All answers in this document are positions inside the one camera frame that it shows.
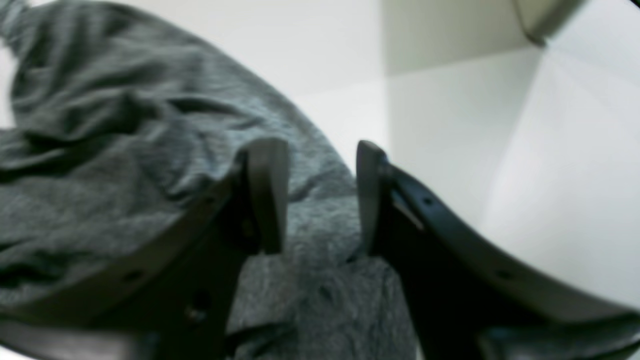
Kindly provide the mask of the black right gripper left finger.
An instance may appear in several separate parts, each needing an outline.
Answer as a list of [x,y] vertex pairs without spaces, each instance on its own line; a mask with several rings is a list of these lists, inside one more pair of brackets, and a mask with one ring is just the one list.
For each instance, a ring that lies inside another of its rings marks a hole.
[[289,154],[264,138],[156,239],[1,312],[1,346],[32,360],[219,360],[246,259],[281,250]]

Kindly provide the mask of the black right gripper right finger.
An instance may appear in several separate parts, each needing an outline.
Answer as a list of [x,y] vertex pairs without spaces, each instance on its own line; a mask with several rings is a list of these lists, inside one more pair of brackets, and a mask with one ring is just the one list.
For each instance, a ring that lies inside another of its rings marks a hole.
[[399,276],[426,360],[628,360],[639,312],[545,275],[507,254],[358,143],[359,218],[368,255]]

